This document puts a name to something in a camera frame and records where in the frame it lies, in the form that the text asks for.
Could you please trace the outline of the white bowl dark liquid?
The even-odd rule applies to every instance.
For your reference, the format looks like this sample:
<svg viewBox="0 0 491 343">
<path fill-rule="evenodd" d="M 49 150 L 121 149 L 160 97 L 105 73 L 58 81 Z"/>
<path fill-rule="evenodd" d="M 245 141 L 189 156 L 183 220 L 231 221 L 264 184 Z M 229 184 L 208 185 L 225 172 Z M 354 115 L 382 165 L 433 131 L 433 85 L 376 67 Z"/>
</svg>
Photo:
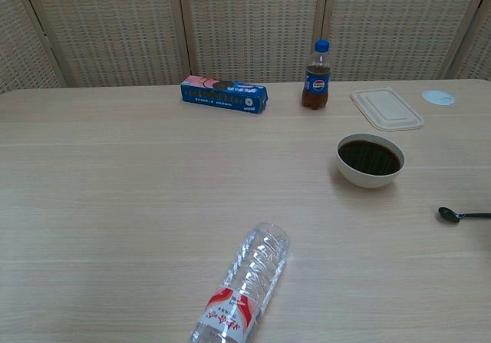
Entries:
<svg viewBox="0 0 491 343">
<path fill-rule="evenodd" d="M 351 184 L 378 189 L 393 183 L 406 158 L 394 142 L 373 134 L 342 138 L 336 149 L 338 170 Z"/>
</svg>

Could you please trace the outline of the white round table grommet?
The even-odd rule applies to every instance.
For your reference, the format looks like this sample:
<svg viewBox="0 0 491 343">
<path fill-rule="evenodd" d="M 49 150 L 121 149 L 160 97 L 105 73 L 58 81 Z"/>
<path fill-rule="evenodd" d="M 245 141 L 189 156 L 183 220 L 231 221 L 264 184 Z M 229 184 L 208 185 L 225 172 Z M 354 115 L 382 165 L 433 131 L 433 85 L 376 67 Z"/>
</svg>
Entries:
<svg viewBox="0 0 491 343">
<path fill-rule="evenodd" d="M 450 106 L 455 103 L 455 97 L 446 91 L 426 90 L 421 95 L 425 101 L 439 106 Z"/>
</svg>

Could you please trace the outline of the blue cookie box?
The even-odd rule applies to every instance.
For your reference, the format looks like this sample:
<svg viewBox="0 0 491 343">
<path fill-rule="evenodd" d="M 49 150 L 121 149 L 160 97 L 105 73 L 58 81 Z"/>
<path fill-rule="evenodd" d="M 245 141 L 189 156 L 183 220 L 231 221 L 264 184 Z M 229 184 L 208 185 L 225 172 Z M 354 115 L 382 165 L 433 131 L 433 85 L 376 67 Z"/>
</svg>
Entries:
<svg viewBox="0 0 491 343">
<path fill-rule="evenodd" d="M 180 84 L 185 102 L 260 114 L 269 97 L 262 85 L 190 75 Z"/>
</svg>

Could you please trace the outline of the beige rectangular container lid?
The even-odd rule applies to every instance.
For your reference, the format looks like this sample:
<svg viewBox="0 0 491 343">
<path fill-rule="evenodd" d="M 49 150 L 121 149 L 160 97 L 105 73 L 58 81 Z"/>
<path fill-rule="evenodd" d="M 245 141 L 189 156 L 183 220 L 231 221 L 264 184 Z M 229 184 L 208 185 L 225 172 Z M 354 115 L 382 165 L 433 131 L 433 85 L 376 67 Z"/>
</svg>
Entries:
<svg viewBox="0 0 491 343">
<path fill-rule="evenodd" d="M 416 130 L 424 124 L 424 119 L 391 87 L 353 91 L 350 98 L 378 130 Z"/>
</svg>

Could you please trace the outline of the woven wooden folding screen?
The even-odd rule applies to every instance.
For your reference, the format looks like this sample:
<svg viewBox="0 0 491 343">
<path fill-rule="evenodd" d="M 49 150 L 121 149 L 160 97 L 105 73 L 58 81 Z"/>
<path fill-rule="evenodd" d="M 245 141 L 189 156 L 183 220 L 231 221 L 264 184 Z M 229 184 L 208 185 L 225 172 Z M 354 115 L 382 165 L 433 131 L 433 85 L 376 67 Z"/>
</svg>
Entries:
<svg viewBox="0 0 491 343">
<path fill-rule="evenodd" d="M 321 38 L 335 81 L 491 81 L 491 0 L 0 0 L 0 94 L 300 81 Z"/>
</svg>

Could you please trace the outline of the black plastic spoon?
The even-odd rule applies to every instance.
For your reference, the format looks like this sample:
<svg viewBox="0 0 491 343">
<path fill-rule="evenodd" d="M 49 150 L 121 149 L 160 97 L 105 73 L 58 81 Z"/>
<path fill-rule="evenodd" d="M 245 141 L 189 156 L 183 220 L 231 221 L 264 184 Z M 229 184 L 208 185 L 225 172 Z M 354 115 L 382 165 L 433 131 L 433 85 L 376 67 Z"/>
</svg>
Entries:
<svg viewBox="0 0 491 343">
<path fill-rule="evenodd" d="M 438 213 L 450 223 L 459 223 L 462 219 L 491 219 L 491 213 L 456 213 L 447 207 L 440 207 Z"/>
</svg>

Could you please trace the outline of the clear plastic water bottle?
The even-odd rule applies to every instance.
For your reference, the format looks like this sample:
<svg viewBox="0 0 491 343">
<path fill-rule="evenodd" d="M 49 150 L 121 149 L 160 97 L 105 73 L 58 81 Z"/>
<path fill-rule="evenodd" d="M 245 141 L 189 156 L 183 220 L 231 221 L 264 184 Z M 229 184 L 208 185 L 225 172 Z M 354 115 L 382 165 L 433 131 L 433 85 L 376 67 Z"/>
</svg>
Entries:
<svg viewBox="0 0 491 343">
<path fill-rule="evenodd" d="M 189 343 L 251 343 L 289 247 L 286 232 L 273 223 L 260 223 L 252 229 L 197 320 Z"/>
</svg>

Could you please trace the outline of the small Pepsi cola bottle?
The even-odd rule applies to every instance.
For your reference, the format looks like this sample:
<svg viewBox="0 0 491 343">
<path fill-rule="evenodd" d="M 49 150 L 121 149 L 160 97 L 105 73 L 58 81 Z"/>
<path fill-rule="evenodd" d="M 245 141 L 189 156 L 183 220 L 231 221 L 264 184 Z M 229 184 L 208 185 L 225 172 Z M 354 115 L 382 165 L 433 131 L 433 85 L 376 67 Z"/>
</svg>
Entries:
<svg viewBox="0 0 491 343">
<path fill-rule="evenodd" d="M 327 39 L 317 40 L 314 52 L 309 56 L 306 64 L 302 105 L 312 110 L 324 108 L 328 101 L 328 86 L 331 76 L 329 49 L 330 43 Z"/>
</svg>

